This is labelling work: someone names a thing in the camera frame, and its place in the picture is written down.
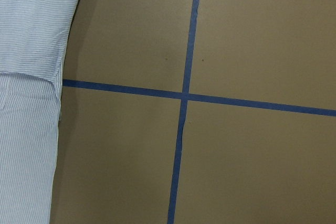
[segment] cloth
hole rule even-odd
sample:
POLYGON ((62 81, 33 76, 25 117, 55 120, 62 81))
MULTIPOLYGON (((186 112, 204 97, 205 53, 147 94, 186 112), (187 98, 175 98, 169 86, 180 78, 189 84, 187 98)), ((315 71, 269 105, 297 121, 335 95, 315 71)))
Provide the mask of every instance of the cloth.
POLYGON ((59 102, 51 82, 0 74, 0 223, 49 223, 59 102))
POLYGON ((60 97, 67 39, 78 0, 0 0, 0 72, 52 82, 60 97))
POLYGON ((0 224, 47 224, 78 0, 0 0, 0 224))

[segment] striped shirt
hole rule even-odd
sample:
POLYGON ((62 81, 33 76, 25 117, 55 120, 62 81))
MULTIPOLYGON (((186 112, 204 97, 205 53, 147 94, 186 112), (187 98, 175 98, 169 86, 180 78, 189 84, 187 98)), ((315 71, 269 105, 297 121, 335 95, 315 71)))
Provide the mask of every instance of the striped shirt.
POLYGON ((28 74, 61 94, 62 67, 78 0, 0 0, 0 72, 28 74))

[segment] brown cardboard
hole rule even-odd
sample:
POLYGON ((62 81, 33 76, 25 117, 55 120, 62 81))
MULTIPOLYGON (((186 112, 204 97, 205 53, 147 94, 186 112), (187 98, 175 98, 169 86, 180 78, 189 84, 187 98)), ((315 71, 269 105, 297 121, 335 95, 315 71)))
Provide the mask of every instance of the brown cardboard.
POLYGON ((200 0, 191 92, 336 109, 336 0, 200 0))
POLYGON ((335 123, 189 102, 175 223, 334 223, 335 123))
POLYGON ((65 79, 181 91, 192 0, 80 0, 65 79))
POLYGON ((50 223, 165 223, 179 105, 65 87, 50 223))

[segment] floor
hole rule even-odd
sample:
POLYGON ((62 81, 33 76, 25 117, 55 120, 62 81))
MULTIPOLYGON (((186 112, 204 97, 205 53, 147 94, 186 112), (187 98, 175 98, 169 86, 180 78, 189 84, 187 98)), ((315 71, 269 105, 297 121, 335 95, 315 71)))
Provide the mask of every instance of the floor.
POLYGON ((335 223, 335 1, 80 0, 50 223, 335 223))

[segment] blue painter's tape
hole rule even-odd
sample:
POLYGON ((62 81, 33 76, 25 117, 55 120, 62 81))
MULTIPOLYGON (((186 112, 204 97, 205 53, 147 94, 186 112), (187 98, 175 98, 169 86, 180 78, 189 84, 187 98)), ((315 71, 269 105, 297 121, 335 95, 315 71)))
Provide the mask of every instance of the blue painter's tape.
POLYGON ((197 25, 199 3, 200 3, 200 0, 193 0, 193 4, 191 7, 188 45, 187 45, 187 53, 186 53, 186 60, 185 60, 185 67, 184 67, 182 93, 189 93, 189 88, 190 88, 191 69, 192 69, 193 55, 194 55, 194 44, 195 44, 195 36, 196 36, 196 25, 197 25))
POLYGON ((173 167, 172 184, 171 184, 171 191, 170 191, 167 224, 173 224, 174 218, 175 218, 177 189, 179 186, 178 179, 180 176, 180 166, 181 166, 181 157, 182 157, 183 128, 184 128, 185 118, 186 118, 186 113, 187 113, 187 105, 188 105, 187 96, 189 94, 189 88, 190 88, 190 78, 191 78, 191 69, 192 69, 192 63, 193 63, 197 14, 198 14, 197 10, 198 10, 199 3, 200 3, 200 0, 193 0, 191 16, 190 16, 188 44, 187 44, 187 52, 186 52, 185 67, 184 67, 184 77, 183 77, 182 99, 181 99, 181 106, 180 106, 180 119, 178 121, 179 125, 177 129, 177 137, 176 137, 176 149, 175 149, 175 157, 174 157, 174 167, 173 167))
POLYGON ((211 95, 202 95, 202 94, 183 94, 179 92, 156 90, 156 89, 144 89, 144 88, 135 88, 128 86, 120 86, 114 84, 103 84, 96 82, 86 82, 86 81, 74 81, 74 80, 63 80, 63 86, 73 87, 73 88, 83 88, 83 89, 94 89, 94 90, 103 90, 103 91, 112 91, 128 94, 139 94, 139 95, 148 95, 152 97, 162 97, 162 98, 172 98, 172 99, 185 99, 196 102, 209 102, 217 104, 226 104, 233 106, 243 106, 250 108, 258 109, 267 109, 267 110, 280 110, 296 113, 306 113, 306 114, 315 114, 315 115, 326 115, 326 116, 336 116, 336 110, 288 105, 288 104, 279 104, 271 102, 258 102, 242 99, 233 99, 225 97, 213 97, 211 95))
POLYGON ((163 98, 173 98, 173 99, 182 98, 182 94, 179 92, 156 90, 156 89, 144 89, 144 88, 120 86, 120 85, 114 85, 114 84, 87 82, 87 81, 74 81, 74 80, 64 79, 63 86, 73 87, 73 88, 112 91, 112 92, 127 93, 127 94, 149 95, 152 97, 163 97, 163 98))
POLYGON ((232 99, 224 97, 212 97, 209 95, 201 95, 201 94, 189 94, 188 99, 191 101, 198 101, 198 102, 227 104, 227 105, 244 106, 244 107, 267 109, 267 110, 281 110, 281 111, 315 114, 315 115, 336 116, 336 110, 318 109, 318 108, 286 105, 270 102, 257 102, 257 101, 232 99))

